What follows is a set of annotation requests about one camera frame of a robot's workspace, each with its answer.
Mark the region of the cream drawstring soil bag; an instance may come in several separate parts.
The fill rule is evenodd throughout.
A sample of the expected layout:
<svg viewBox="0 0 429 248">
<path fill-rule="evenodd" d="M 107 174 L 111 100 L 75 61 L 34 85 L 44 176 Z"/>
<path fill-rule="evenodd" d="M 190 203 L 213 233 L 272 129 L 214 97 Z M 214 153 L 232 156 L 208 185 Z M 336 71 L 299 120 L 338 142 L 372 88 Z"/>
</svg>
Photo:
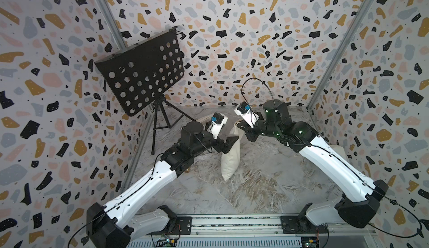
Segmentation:
<svg viewBox="0 0 429 248">
<path fill-rule="evenodd" d="M 232 148 L 227 154 L 221 155 L 221 174 L 224 181 L 228 181 L 233 176 L 240 164 L 240 141 L 242 140 L 245 132 L 238 128 L 238 123 L 238 121 L 234 123 L 234 126 L 230 131 L 231 136 L 239 137 L 238 140 L 233 144 Z"/>
</svg>

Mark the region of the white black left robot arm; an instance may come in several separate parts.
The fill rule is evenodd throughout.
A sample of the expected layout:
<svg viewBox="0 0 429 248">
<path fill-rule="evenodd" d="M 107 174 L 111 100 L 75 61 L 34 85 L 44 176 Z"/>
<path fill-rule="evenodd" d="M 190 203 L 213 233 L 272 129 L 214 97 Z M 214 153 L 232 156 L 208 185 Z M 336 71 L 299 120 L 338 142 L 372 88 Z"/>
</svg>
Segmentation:
<svg viewBox="0 0 429 248">
<path fill-rule="evenodd" d="M 226 140 L 191 121 L 181 129 L 178 142 L 156 158 L 154 166 L 125 192 L 104 205 L 93 204 L 87 211 L 87 236 L 96 248 L 125 248 L 135 239 L 151 233 L 175 230 L 177 215 L 160 206 L 145 215 L 137 212 L 162 188 L 172 183 L 204 152 L 228 154 L 239 136 Z"/>
</svg>

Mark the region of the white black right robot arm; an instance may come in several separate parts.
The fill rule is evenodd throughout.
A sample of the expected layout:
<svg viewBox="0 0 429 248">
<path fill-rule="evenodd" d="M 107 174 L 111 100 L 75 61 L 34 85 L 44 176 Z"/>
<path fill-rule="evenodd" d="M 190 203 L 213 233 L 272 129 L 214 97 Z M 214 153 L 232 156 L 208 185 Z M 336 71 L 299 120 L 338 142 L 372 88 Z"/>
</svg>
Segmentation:
<svg viewBox="0 0 429 248">
<path fill-rule="evenodd" d="M 261 113 L 255 113 L 248 103 L 242 102 L 235 113 L 242 117 L 238 128 L 245 132 L 248 141 L 254 143 L 259 136 L 275 138 L 312 162 L 342 190 L 341 197 L 335 200 L 307 204 L 300 213 L 307 222 L 314 226 L 345 222 L 362 229 L 376 215 L 388 185 L 360 173 L 310 124 L 294 122 L 286 103 L 269 100 Z"/>
</svg>

